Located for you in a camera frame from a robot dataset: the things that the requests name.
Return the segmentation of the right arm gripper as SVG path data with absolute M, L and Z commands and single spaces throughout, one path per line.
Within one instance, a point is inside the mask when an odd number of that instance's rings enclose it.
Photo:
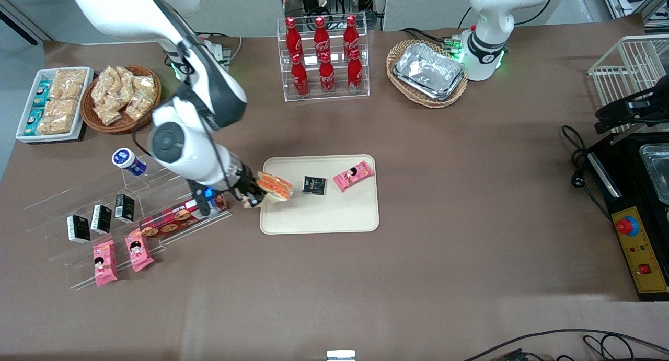
M 253 176 L 251 169 L 239 159 L 220 161 L 220 168 L 223 173 L 220 191 L 231 192 L 244 208 L 259 208 L 263 205 L 266 191 L 260 191 L 262 171 Z

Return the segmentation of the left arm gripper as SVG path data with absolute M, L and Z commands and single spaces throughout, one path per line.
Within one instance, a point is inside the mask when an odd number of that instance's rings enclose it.
M 655 88 L 652 94 L 634 101 L 611 102 L 596 111 L 595 132 L 604 134 L 630 123 L 667 123 L 668 91 Z

